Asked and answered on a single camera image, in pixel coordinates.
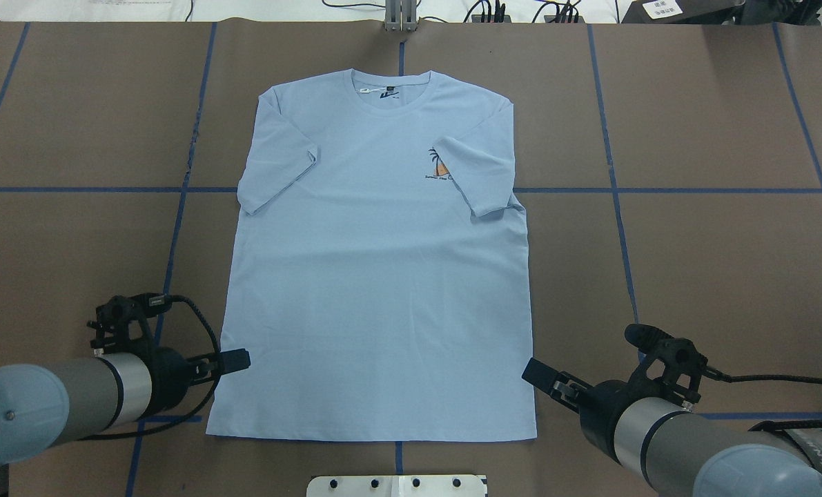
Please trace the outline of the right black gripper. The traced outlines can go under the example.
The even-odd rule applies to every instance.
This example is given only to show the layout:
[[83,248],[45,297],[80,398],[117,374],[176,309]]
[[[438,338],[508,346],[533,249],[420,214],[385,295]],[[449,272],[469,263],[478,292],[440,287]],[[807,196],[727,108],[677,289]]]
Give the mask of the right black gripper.
[[557,371],[536,358],[528,360],[522,378],[534,389],[578,414],[585,440],[614,462],[619,462],[614,447],[616,428],[623,412],[643,399],[639,392],[621,380],[606,380],[591,387],[569,372]]

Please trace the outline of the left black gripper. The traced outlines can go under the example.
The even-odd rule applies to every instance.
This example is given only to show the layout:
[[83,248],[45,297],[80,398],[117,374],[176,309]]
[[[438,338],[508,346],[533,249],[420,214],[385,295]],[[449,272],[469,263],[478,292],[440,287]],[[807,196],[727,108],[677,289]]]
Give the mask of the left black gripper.
[[150,362],[152,391],[148,416],[175,408],[193,382],[215,382],[222,376],[247,370],[251,356],[246,349],[216,351],[185,358],[171,347],[155,347]]

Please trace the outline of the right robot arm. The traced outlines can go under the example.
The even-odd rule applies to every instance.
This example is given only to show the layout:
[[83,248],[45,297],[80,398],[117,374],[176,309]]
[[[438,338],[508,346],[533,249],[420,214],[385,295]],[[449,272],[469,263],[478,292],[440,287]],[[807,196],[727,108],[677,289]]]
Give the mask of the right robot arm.
[[660,496],[822,496],[822,420],[736,431],[631,381],[591,386],[535,358],[523,378],[575,412],[585,440]]

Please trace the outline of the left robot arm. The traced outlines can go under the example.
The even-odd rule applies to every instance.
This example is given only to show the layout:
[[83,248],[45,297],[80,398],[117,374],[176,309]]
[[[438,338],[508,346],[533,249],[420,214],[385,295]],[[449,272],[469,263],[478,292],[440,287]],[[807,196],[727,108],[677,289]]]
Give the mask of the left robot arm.
[[246,370],[246,349],[184,358],[105,353],[57,364],[0,367],[0,466],[173,409],[192,386]]

